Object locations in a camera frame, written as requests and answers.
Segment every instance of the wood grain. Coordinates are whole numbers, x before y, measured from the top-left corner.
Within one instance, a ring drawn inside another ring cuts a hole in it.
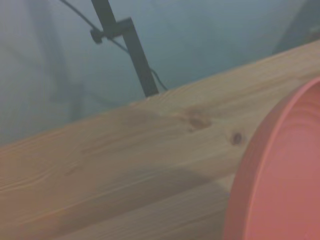
[[[255,129],[317,75],[320,41],[0,148],[0,239],[221,239]]]

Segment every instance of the wooden plank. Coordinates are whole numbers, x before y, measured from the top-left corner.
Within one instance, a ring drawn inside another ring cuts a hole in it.
[[[220,239],[248,141],[319,56],[320,41],[0,148],[0,238]]]

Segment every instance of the orange plastic container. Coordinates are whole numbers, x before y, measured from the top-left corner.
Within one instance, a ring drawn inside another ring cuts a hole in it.
[[[236,174],[224,240],[320,240],[320,78],[283,99]]]

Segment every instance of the wire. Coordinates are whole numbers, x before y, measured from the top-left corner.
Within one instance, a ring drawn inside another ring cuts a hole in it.
[[[69,3],[66,0],[60,0],[60,2],[62,2],[63,4],[65,4],[67,7],[69,7],[72,11],[74,11],[80,18],[82,18],[90,27],[92,27],[94,30],[102,32],[96,25],[94,25],[85,15],[83,15],[75,6],[73,6],[71,3]],[[115,45],[117,45],[120,49],[122,49],[124,52],[126,52],[127,54],[130,54],[128,49],[126,49],[123,45],[121,45],[119,42],[117,42],[114,39],[110,39],[110,41],[112,43],[114,43]],[[157,74],[157,72],[152,69],[150,67],[150,70],[152,72],[152,74],[154,75],[154,77],[156,78],[156,80],[158,81],[158,83],[161,85],[161,87],[167,91],[168,88],[164,85],[164,83],[160,80],[159,75]]]
[[[120,49],[122,49],[124,52],[126,52],[127,54],[129,54],[128,49],[126,49],[124,46],[122,46],[119,42],[117,42],[116,40],[113,40],[113,39],[111,39],[110,41],[113,42],[115,45],[117,45],[117,46],[118,46]],[[167,88],[167,87],[164,85],[164,83],[160,80],[160,77],[159,77],[158,73],[157,73],[154,69],[152,69],[151,67],[150,67],[150,70],[151,70],[152,74],[154,75],[154,77],[156,78],[156,80],[158,81],[158,83],[161,85],[161,87],[162,87],[164,90],[168,91],[168,88]]]

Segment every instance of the black metal stand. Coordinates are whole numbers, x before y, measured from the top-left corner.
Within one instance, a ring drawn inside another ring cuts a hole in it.
[[[116,37],[123,36],[135,71],[139,77],[144,95],[146,97],[150,97],[158,94],[159,91],[157,85],[132,19],[127,18],[117,22],[112,12],[109,0],[91,1],[103,28],[103,33],[96,32],[96,29],[91,31],[93,40],[97,44],[100,44],[102,43],[102,37],[112,40]]]

